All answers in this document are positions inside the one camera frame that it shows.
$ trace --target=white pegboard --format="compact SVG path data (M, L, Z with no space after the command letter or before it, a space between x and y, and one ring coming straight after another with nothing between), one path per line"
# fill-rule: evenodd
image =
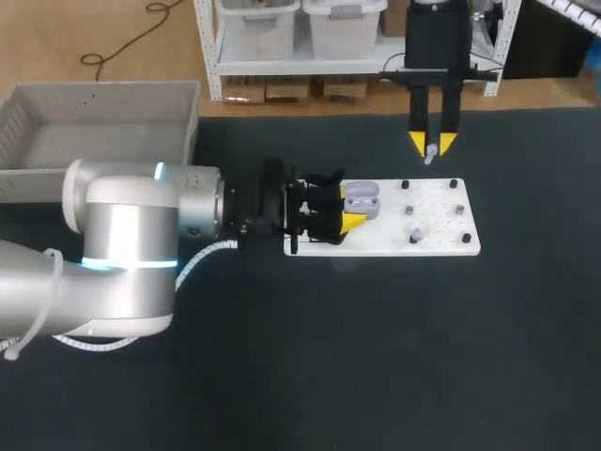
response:
M456 179L409 179L409 187L402 188L403 180L374 180L380 189L379 216L351 230L340 245L310 241L299 237L297 256L305 257L448 257L476 256L480 240L471 212L465 183ZM413 214L407 215L407 206ZM457 214L463 206L463 214ZM419 228L424 239L409 242L411 232ZM462 241L465 233L471 241ZM284 251L290 253L290 237L285 236Z

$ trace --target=brown floor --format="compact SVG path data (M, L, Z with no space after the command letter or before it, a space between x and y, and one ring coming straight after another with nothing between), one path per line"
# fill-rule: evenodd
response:
M2 0L0 13L0 99L19 82L93 80L83 66L85 53L108 55L156 23L144 11L148 0ZM106 64L102 80L206 81L193 0L172 9L168 22ZM577 80L504 81L499 96L484 98L480 86L465 89L466 110L502 110L594 105L592 83ZM432 96L432 108L439 105ZM393 86L374 86L367 99L347 105L323 100L303 105L240 105L210 101L203 89L203 116L320 116L392 114L408 111L408 94Z

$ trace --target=gray object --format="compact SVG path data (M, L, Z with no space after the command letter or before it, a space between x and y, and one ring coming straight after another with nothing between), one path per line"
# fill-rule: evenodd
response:
M18 85L0 106L0 202L60 202L79 158L188 164L200 84Z
M379 195L379 186L372 180L350 181L343 188L346 197Z
M428 144L425 148L424 164L430 165L432 163L432 160L434 160L434 157L436 157L438 154L439 146L434 143Z
M409 237L409 241L411 242L419 242L424 239L424 233L419 228L416 228L411 232L411 236Z
M367 215L367 221L376 219L379 215L380 202L375 196L348 197L345 199L345 212Z

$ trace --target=white cable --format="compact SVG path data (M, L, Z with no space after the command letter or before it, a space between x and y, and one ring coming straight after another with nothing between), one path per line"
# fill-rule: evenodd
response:
M601 36L601 19L569 0L538 0L543 5L555 9L562 16Z
M60 251L57 251L56 249L46 249L44 251L44 254L47 256L54 256L54 270L50 295L41 302L41 307L39 308L38 315L36 316L36 319L34 320L29 330L25 333L23 338L21 338L20 340L16 340L13 338L14 341L8 346L6 352L4 353L4 358L7 360L14 361L19 358L19 353L39 333L39 330L46 322L48 315L50 315L50 310L52 308L53 303L59 296L60 279L63 275L63 254Z
M190 261L188 262L188 264L186 266L184 266L184 268L181 270L181 272L179 273L179 276L176 279L176 292L179 290L179 287L181 287L181 284L184 283L184 280L186 280L186 277L190 274L190 272L192 272L194 267L198 263L200 263L200 261L203 258L208 256L209 254L212 254L213 252L221 251L222 249L238 249L238 242L236 240L226 240L226 241L214 242L211 245L207 246L202 251L200 251L194 257L192 257L190 259ZM135 340L137 340L139 337L123 338L122 340L118 340L113 343L107 343L105 345L95 345L95 344L91 344L91 343L85 343L83 341L75 340L73 338L69 338L68 336L64 336L64 335L53 335L53 338L56 338L58 341L60 341L61 343L65 344L67 346L71 346L72 348L77 348L78 350L87 350L90 352L108 352L111 350L118 350L121 348L125 348L126 346L130 345Z

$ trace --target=black mat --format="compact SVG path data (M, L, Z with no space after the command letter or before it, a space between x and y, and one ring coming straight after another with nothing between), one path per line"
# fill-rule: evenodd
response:
M601 112L465 114L426 169L403 117L202 119L196 163L275 155L353 178L465 179L477 257L211 257L168 332L116 353L37 340L0 363L0 448L601 448ZM81 256L59 210L0 239ZM196 249L182 249L182 260Z

